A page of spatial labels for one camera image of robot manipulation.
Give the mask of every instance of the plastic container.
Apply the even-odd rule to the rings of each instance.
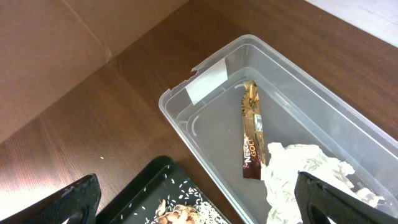
[[[398,151],[397,141],[262,40],[244,35],[193,70],[195,76],[160,97],[160,109],[246,223],[265,223],[270,209],[264,183],[242,175],[247,79],[260,89],[266,142],[319,145],[354,167],[349,178],[356,188],[386,199],[377,209],[398,216],[398,160],[391,153]],[[204,74],[207,85],[196,81]],[[217,85],[209,92],[213,80]],[[192,90],[195,82],[199,87]],[[202,90],[203,98],[193,96]]]

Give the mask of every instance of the white surface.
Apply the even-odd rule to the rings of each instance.
[[[227,79],[225,58],[223,58],[190,82],[185,89],[191,98],[192,104],[195,105]]]
[[[271,154],[266,169],[267,201],[272,206],[267,224],[297,224],[302,222],[294,188],[298,171],[308,172],[346,194],[375,207],[383,197],[374,195],[369,189],[354,193],[353,183],[347,175],[354,169],[346,162],[326,156],[316,145],[296,144],[283,148],[281,143],[268,144]]]
[[[306,0],[398,47],[397,0]]]

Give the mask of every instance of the brown wooden surface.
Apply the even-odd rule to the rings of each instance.
[[[89,173],[99,177],[103,208],[165,154],[239,223],[158,100],[243,34],[260,37],[398,138],[397,48],[304,1],[192,0],[0,145],[0,219]]]

